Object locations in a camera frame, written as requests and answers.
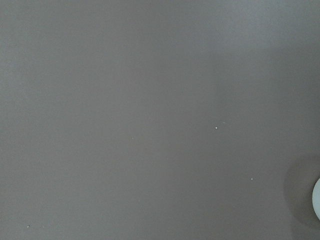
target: smooth gray background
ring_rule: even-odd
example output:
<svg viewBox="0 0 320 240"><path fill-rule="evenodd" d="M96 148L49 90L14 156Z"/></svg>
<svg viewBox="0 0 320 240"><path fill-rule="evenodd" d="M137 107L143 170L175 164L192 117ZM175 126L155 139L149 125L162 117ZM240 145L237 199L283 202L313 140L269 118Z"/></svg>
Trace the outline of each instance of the smooth gray background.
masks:
<svg viewBox="0 0 320 240"><path fill-rule="evenodd" d="M319 80L317 0L1 0L0 239L320 239Z"/></svg>

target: gray tabletop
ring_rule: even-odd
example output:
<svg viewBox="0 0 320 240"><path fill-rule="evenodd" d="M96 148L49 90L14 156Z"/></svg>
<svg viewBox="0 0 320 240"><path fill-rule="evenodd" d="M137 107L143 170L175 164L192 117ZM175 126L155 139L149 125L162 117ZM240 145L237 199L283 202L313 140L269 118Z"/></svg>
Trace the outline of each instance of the gray tabletop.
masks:
<svg viewBox="0 0 320 240"><path fill-rule="evenodd" d="M0 1L0 239L315 240L318 1Z"/></svg>

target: gray surface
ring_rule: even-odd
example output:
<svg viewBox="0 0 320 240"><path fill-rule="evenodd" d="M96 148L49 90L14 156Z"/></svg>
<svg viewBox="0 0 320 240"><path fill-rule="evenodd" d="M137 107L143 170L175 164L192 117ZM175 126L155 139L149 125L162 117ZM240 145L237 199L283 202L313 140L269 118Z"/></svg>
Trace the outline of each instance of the gray surface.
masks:
<svg viewBox="0 0 320 240"><path fill-rule="evenodd" d="M0 239L320 239L319 39L319 1L0 1Z"/></svg>

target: white round object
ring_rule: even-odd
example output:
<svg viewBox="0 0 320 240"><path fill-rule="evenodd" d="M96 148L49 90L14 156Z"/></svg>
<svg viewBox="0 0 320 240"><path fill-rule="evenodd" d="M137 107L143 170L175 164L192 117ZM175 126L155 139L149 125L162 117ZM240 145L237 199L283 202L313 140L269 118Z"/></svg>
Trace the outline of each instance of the white round object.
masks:
<svg viewBox="0 0 320 240"><path fill-rule="evenodd" d="M320 179L316 182L313 188L312 205L316 216L320 220Z"/></svg>

